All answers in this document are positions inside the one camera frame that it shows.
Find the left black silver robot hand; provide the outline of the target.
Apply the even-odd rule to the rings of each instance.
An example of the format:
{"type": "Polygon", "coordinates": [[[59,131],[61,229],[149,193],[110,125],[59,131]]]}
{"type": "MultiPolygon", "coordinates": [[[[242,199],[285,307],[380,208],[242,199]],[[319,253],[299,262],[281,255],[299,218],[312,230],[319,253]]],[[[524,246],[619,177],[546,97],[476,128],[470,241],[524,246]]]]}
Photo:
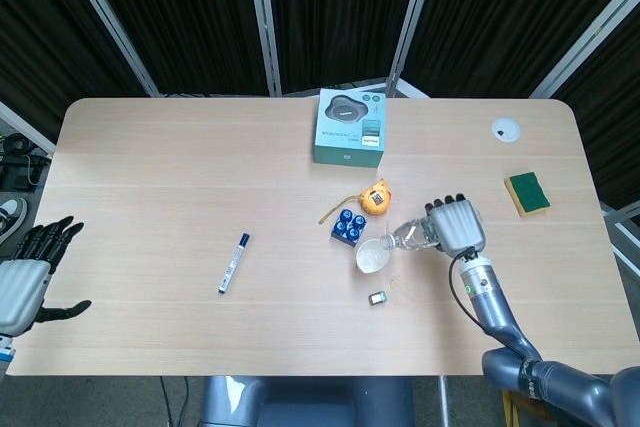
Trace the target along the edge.
{"type": "Polygon", "coordinates": [[[35,323],[75,318],[92,305],[46,307],[45,294],[73,238],[84,224],[72,216],[27,231],[12,256],[1,262],[1,336],[15,338],[35,323]]]}

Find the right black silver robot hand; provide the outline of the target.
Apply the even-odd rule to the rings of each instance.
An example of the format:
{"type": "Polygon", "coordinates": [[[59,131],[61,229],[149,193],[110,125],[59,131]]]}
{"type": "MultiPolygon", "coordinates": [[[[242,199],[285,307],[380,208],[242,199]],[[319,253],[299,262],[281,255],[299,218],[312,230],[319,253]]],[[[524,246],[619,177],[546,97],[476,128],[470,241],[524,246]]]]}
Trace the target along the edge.
{"type": "Polygon", "coordinates": [[[462,193],[436,198],[425,211],[442,252],[456,257],[468,248],[476,253],[485,249],[486,235],[477,212],[462,193]]]}

